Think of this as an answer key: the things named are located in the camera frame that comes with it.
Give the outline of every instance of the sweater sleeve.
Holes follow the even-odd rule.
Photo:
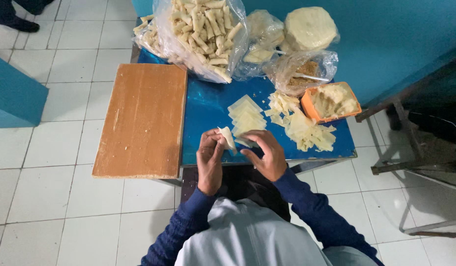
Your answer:
[[[166,226],[142,257],[142,266],[174,265],[184,242],[195,233],[208,229],[208,213],[216,197],[204,195],[198,188],[192,196],[179,205]]]
[[[293,204],[292,211],[312,228],[315,237],[325,249],[352,247],[366,254],[377,265],[383,266],[375,257],[377,250],[328,204],[328,197],[325,194],[311,192],[310,186],[300,181],[288,167],[284,175],[273,184],[284,200]]]

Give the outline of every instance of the blue tabletop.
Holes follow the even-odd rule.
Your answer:
[[[138,63],[165,64],[163,60],[141,50]],[[202,82],[195,77],[189,76],[187,81],[187,100],[185,103],[184,132],[182,139],[182,166],[196,164],[195,153],[200,144],[201,134],[209,129],[228,126],[233,128],[231,118],[228,116],[228,106],[247,94],[264,110],[268,106],[269,94],[275,91],[274,85],[269,79],[254,78],[245,82],[232,81],[230,84],[217,84],[213,82]],[[307,152],[297,150],[296,143],[285,135],[284,128],[267,120],[266,130],[270,130],[280,145],[284,147],[286,160],[316,160],[316,159],[338,159],[357,157],[353,138],[349,132],[346,119],[340,119],[325,123],[325,126],[332,124],[337,130],[332,132],[336,136],[333,144],[333,151],[315,151],[315,146]],[[236,143],[238,151],[242,147]],[[232,156],[229,151],[223,154],[222,162],[225,164],[247,163],[248,160],[238,153]]]

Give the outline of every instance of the plastic bag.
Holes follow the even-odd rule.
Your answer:
[[[187,0],[178,0],[182,3],[191,3]],[[230,7],[230,12],[233,16],[232,25],[242,24],[242,28],[232,39],[234,45],[231,47],[231,54],[228,58],[226,74],[231,77],[241,56],[246,52],[248,39],[248,25],[246,20],[246,12],[241,0],[226,0],[226,5]],[[207,64],[201,62],[197,55],[185,48],[183,43],[177,38],[173,32],[171,0],[155,0],[153,3],[154,15],[157,18],[157,33],[159,42],[163,48],[163,54],[168,59],[169,63],[174,63],[182,69],[191,70],[197,77],[204,81],[216,83],[229,83],[227,80],[216,73],[213,69],[209,69]]]
[[[149,22],[148,26],[135,32],[135,34],[136,37],[132,40],[139,46],[139,48],[144,47],[146,50],[159,56],[160,58],[167,58],[161,44],[159,43],[155,18]]]
[[[328,79],[328,81],[303,83],[295,86],[289,85],[294,73],[308,61],[318,64],[315,76]],[[275,64],[266,66],[265,71],[277,90],[289,96],[301,97],[307,88],[330,82],[336,74],[337,65],[338,55],[334,51],[296,51],[292,54],[281,56]]]
[[[233,74],[233,78],[240,82],[264,76],[263,67],[279,58],[276,47],[284,41],[284,23],[267,10],[254,10],[247,20],[249,48]]]
[[[321,7],[296,9],[287,14],[284,24],[280,49],[286,53],[326,49],[340,39],[335,22]]]

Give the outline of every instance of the cutting board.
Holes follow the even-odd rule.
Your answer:
[[[175,65],[120,64],[94,178],[178,178],[187,72]]]

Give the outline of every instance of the white tile floor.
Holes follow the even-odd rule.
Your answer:
[[[132,5],[55,0],[42,15],[17,14],[41,31],[0,26],[0,58],[50,90],[40,126],[0,129],[0,265],[137,265],[180,189],[90,176],[116,66],[130,60]],[[327,194],[386,265],[456,266],[456,239],[399,230],[456,219],[456,192],[400,171],[373,176],[370,166],[412,158],[407,140],[384,112],[348,124],[359,157],[298,177]],[[295,214],[292,222],[307,227]]]

